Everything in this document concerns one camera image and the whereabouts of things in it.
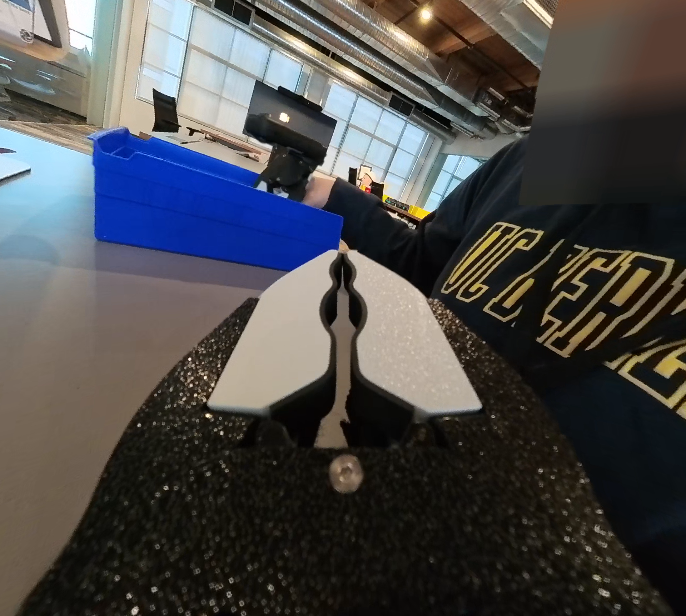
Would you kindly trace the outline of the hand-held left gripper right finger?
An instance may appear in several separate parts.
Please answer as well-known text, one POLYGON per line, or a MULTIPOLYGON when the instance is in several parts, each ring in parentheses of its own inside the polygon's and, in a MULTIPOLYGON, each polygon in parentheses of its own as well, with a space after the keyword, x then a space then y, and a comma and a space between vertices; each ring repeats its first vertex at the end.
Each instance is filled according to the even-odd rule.
POLYGON ((403 444, 416 425, 483 406, 427 298, 362 254, 344 256, 351 341, 346 437, 352 446, 403 444))

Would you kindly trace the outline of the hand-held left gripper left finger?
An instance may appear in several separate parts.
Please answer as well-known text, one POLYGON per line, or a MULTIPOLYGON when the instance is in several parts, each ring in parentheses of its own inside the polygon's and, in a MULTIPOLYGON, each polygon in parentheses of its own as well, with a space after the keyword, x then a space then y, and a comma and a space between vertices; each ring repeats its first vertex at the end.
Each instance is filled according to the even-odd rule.
POLYGON ((336 392, 342 271, 327 251, 262 292, 207 402, 212 412, 276 421, 291 440, 316 440, 336 392))

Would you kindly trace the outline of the blue plastic bin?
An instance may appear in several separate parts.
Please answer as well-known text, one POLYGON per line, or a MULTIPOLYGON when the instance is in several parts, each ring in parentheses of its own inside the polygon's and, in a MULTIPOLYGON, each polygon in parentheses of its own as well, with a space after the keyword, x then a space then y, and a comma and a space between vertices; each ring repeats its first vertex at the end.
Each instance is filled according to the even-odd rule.
POLYGON ((252 171, 125 127, 90 139, 99 241, 282 271, 339 248, 340 216, 255 189, 252 171))

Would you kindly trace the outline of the person's right hand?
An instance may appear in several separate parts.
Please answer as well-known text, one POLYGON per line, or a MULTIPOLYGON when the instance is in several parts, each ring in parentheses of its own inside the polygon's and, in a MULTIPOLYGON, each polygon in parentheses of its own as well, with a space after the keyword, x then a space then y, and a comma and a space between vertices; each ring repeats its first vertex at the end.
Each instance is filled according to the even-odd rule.
POLYGON ((308 180, 301 203, 315 209, 324 209, 336 180, 335 177, 314 174, 308 180))

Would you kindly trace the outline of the pale office desk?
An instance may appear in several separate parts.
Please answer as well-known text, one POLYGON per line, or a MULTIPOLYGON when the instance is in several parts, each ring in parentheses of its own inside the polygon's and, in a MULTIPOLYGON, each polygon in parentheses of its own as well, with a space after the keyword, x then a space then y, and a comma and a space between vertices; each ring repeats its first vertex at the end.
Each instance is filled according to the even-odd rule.
POLYGON ((186 130, 187 132, 140 131, 138 138, 142 140, 157 138, 225 161, 229 160, 230 155, 237 155, 259 164, 266 164, 270 157, 270 148, 265 149, 233 135, 222 135, 190 127, 186 130))

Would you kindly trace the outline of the large black monitor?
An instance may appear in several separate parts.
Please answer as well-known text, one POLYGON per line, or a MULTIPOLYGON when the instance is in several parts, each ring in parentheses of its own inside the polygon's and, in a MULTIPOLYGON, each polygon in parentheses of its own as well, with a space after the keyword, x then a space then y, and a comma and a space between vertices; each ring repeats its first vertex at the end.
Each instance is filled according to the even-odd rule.
POLYGON ((302 152, 313 150, 314 156, 323 157, 336 124, 320 105, 284 87, 274 89, 257 81, 245 117, 244 133, 267 145, 302 152))

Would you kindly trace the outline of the cluttered equipment desk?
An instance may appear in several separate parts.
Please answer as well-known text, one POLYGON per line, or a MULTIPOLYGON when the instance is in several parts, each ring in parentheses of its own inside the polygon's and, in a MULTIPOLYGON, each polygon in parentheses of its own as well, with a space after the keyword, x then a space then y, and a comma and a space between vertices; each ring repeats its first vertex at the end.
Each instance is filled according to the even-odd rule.
POLYGON ((371 166, 349 167, 347 180, 358 190, 381 200, 386 211, 411 226, 416 226, 429 215, 429 212, 421 207, 409 205, 388 195, 385 192, 385 184, 376 180, 371 166))

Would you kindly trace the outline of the black high-back chair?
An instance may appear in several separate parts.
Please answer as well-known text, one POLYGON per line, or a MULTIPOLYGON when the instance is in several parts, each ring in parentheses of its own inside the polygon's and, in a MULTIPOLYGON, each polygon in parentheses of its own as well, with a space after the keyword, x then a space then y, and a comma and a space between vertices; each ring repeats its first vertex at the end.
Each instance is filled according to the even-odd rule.
POLYGON ((164 94, 156 88, 152 88, 151 95, 154 107, 152 132, 178 133, 180 124, 178 122, 176 98, 164 94))

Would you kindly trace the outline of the person's navy printed sweatshirt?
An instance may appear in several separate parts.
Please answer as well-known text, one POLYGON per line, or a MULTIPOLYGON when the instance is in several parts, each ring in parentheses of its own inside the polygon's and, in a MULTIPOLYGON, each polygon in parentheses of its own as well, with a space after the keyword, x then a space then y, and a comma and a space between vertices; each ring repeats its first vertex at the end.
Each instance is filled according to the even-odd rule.
POLYGON ((685 201, 522 206, 527 141, 424 220, 408 280, 536 389, 613 529, 685 590, 685 201))

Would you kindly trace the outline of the long silver ventilation duct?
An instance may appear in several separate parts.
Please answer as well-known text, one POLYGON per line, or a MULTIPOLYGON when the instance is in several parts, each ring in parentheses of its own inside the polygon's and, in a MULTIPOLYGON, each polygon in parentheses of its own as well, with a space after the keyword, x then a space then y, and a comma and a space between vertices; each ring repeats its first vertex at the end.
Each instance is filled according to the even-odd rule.
POLYGON ((502 132, 526 132, 530 118, 480 87, 464 67, 452 66, 361 0, 299 0, 502 132))

